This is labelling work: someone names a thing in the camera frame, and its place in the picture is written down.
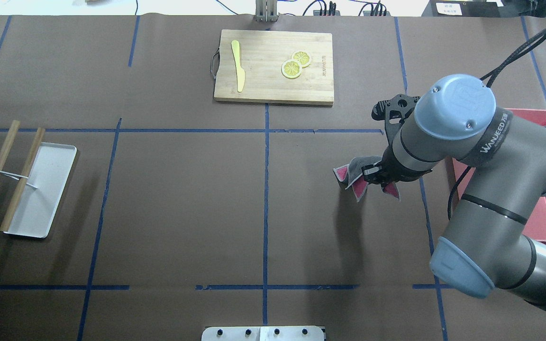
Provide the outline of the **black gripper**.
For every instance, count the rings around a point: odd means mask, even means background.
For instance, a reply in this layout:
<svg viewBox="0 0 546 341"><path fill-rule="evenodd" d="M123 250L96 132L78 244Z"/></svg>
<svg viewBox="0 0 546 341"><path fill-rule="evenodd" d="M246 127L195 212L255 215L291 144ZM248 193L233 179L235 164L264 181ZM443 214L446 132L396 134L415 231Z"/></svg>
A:
<svg viewBox="0 0 546 341"><path fill-rule="evenodd" d="M361 167L366 182L381 186L416 181L432 170L432 162L416 157L402 144L390 145L381 160Z"/></svg>

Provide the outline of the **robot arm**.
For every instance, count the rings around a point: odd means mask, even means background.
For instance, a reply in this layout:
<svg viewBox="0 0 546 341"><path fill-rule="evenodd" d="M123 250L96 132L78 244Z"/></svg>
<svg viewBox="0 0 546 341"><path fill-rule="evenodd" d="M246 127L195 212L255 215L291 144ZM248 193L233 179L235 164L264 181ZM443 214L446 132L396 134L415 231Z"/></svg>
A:
<svg viewBox="0 0 546 341"><path fill-rule="evenodd" d="M475 171L438 239L432 272L466 295L483 299L499 288L546 311L546 245L522 233L546 197L546 126L497 106L472 75L445 76L362 173L373 184L414 181L446 157Z"/></svg>

